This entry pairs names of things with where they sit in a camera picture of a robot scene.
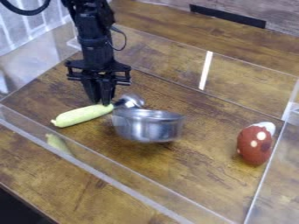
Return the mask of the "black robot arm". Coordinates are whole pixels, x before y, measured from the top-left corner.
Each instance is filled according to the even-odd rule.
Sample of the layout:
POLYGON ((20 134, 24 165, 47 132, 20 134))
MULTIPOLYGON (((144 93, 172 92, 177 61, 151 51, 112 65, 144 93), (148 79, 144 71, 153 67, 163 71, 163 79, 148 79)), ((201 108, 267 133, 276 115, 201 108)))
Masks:
POLYGON ((124 34, 115 26, 115 15, 107 0, 61 0, 69 11, 83 59, 65 62, 68 79, 79 81, 89 100, 108 105, 116 85, 131 85, 131 66, 115 60, 111 31, 124 34))

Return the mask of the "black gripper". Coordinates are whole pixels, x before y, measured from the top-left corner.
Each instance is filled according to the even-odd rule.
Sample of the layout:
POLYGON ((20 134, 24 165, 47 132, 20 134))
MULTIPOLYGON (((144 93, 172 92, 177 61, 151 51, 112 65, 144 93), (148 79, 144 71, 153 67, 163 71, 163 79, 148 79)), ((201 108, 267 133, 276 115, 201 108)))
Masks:
POLYGON ((64 66, 68 68, 68 79, 81 81, 92 103, 99 103, 101 96, 101 103, 107 106, 115 97, 116 85, 131 85, 131 66, 115 60, 104 68, 89 68, 83 60, 67 61, 64 66))

